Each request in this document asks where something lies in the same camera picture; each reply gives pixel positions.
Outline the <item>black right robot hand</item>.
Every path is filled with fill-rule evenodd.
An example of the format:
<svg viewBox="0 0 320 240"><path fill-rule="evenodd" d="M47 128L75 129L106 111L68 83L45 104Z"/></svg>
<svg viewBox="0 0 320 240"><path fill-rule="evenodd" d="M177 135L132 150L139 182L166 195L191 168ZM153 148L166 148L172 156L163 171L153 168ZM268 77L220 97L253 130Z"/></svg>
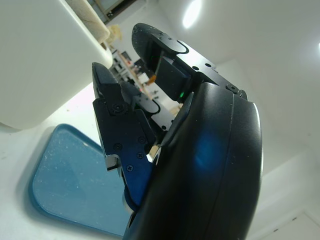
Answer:
<svg viewBox="0 0 320 240"><path fill-rule="evenodd" d="M124 183L125 240L244 240L259 199L257 106L186 43L137 23L134 50L182 105L172 116L137 87L92 64L105 165Z"/></svg>

